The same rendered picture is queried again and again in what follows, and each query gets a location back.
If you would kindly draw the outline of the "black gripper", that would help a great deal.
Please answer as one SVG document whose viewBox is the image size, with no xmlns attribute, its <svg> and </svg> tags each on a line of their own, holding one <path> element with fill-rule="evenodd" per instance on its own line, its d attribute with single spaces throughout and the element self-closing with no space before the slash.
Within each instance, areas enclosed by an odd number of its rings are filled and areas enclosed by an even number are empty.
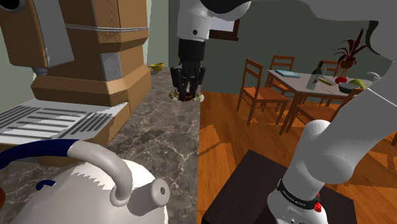
<svg viewBox="0 0 397 224">
<path fill-rule="evenodd" d="M 172 84 L 177 88 L 180 101 L 187 101 L 186 82 L 183 76 L 183 66 L 192 66 L 190 69 L 190 91 L 189 95 L 195 98 L 198 86 L 202 84 L 206 67 L 201 66 L 204 59 L 205 41 L 195 41 L 190 39 L 179 39 L 178 57 L 179 65 L 171 67 Z"/>
</svg>

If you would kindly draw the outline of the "white plate with beige food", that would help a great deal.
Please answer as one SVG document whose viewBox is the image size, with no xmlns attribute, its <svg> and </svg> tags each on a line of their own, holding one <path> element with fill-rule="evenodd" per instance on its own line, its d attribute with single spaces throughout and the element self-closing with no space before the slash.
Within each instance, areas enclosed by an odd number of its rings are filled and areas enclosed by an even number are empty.
<svg viewBox="0 0 397 224">
<path fill-rule="evenodd" d="M 187 100 L 188 101 L 193 100 L 193 101 L 202 102 L 204 100 L 204 95 L 202 93 L 200 93 L 200 92 L 197 92 L 195 95 L 191 95 L 189 93 L 189 91 L 187 91 L 186 93 L 187 93 Z M 168 93 L 168 97 L 170 99 L 172 99 L 173 101 L 178 101 L 179 100 L 179 92 L 178 92 L 178 90 L 176 88 L 174 90 L 171 90 Z"/>
</svg>

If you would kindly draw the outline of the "wooden dining chair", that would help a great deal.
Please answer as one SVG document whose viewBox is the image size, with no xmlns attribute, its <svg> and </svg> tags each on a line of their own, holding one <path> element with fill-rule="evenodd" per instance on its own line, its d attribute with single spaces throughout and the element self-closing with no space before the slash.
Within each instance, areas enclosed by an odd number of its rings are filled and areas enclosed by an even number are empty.
<svg viewBox="0 0 397 224">
<path fill-rule="evenodd" d="M 336 77 L 340 71 L 340 64 L 337 61 L 332 60 L 320 60 L 318 64 L 323 63 L 323 67 L 326 68 L 326 72 L 330 72 L 331 76 Z"/>
<path fill-rule="evenodd" d="M 239 110 L 242 100 L 245 100 L 250 105 L 251 109 L 247 118 L 247 125 L 249 125 L 255 109 L 280 109 L 275 122 L 275 124 L 278 125 L 288 105 L 289 99 L 272 87 L 261 87 L 262 72 L 263 66 L 261 64 L 251 59 L 246 59 L 236 111 Z M 245 86 L 247 74 L 257 79 L 257 85 L 255 87 Z"/>
<path fill-rule="evenodd" d="M 277 68 L 284 68 L 287 71 L 291 71 L 293 67 L 294 59 L 295 59 L 294 57 L 290 57 L 290 56 L 274 55 L 272 57 L 272 61 L 270 63 L 269 69 L 274 70 Z M 273 80 L 272 87 L 280 90 L 282 95 L 285 95 L 285 93 L 293 92 L 292 90 L 290 90 L 288 87 L 284 86 L 282 83 L 280 83 L 277 80 Z"/>
<path fill-rule="evenodd" d="M 303 124 L 307 124 L 298 116 L 306 117 L 310 122 L 313 120 L 326 120 L 332 122 L 336 117 L 339 110 L 344 107 L 355 95 L 360 94 L 364 91 L 363 88 L 354 88 L 351 93 L 343 100 L 342 104 L 336 109 L 332 109 L 329 106 L 311 106 L 311 105 L 295 105 L 291 106 L 288 115 L 283 123 L 283 126 L 279 132 L 281 136 L 284 132 L 288 133 L 295 119 L 299 119 Z"/>
</svg>

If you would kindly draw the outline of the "brown and grey coffee machine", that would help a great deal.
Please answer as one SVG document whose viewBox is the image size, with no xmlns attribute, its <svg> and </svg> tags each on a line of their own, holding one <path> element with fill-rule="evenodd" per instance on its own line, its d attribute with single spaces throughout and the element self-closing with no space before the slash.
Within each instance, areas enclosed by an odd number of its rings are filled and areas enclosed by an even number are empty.
<svg viewBox="0 0 397 224">
<path fill-rule="evenodd" d="M 151 89 L 146 0 L 0 0 L 9 61 L 34 97 L 0 113 L 2 151 L 40 140 L 106 146 Z"/>
</svg>

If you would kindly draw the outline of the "white dining table wooden legs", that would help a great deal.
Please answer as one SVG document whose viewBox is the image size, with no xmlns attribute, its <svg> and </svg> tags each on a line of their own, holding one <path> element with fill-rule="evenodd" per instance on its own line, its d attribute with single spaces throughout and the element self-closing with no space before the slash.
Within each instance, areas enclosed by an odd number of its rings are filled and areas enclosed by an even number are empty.
<svg viewBox="0 0 397 224">
<path fill-rule="evenodd" d="M 304 97 L 315 97 L 315 98 L 325 98 L 329 100 L 343 100 L 349 95 L 346 93 L 342 93 L 339 90 L 338 85 L 335 86 L 327 86 L 324 83 L 318 81 L 317 83 L 312 83 L 311 74 L 299 73 L 300 78 L 288 78 L 283 77 L 279 73 L 274 70 L 268 70 L 269 75 L 267 82 L 265 84 L 266 87 L 271 87 L 273 80 L 277 80 L 282 83 L 284 86 L 288 87 L 293 91 L 294 97 L 291 101 L 291 106 L 301 105 Z"/>
</svg>

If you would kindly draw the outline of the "dark robot stand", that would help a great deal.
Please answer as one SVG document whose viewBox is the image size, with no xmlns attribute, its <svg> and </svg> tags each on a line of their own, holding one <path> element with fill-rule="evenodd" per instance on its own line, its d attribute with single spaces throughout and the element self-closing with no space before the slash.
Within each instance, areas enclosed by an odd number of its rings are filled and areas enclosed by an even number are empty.
<svg viewBox="0 0 397 224">
<path fill-rule="evenodd" d="M 203 215 L 201 224 L 276 224 L 267 197 L 286 170 L 249 150 Z M 353 200 L 327 187 L 319 194 L 329 224 L 358 224 Z"/>
</svg>

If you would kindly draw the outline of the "red potted plant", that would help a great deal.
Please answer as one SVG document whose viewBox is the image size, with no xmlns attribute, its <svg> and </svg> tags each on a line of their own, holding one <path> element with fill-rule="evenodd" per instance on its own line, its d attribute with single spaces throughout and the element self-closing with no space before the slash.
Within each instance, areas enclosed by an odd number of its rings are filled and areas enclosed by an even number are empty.
<svg viewBox="0 0 397 224">
<path fill-rule="evenodd" d="M 367 47 L 367 45 L 360 45 L 361 38 L 363 36 L 363 29 L 360 30 L 358 37 L 356 39 L 344 40 L 348 44 L 348 47 L 338 48 L 334 50 L 334 55 L 340 54 L 337 63 L 341 68 L 349 69 L 356 62 L 356 54 Z"/>
</svg>

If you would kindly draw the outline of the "dark framed wall picture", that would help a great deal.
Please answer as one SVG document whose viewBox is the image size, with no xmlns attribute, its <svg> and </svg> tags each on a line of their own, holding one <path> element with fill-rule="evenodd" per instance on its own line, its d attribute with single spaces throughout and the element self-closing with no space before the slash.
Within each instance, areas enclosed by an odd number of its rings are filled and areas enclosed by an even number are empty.
<svg viewBox="0 0 397 224">
<path fill-rule="evenodd" d="M 213 17 L 209 37 L 211 39 L 222 39 L 228 41 L 238 41 L 238 30 L 240 20 L 226 21 Z"/>
</svg>

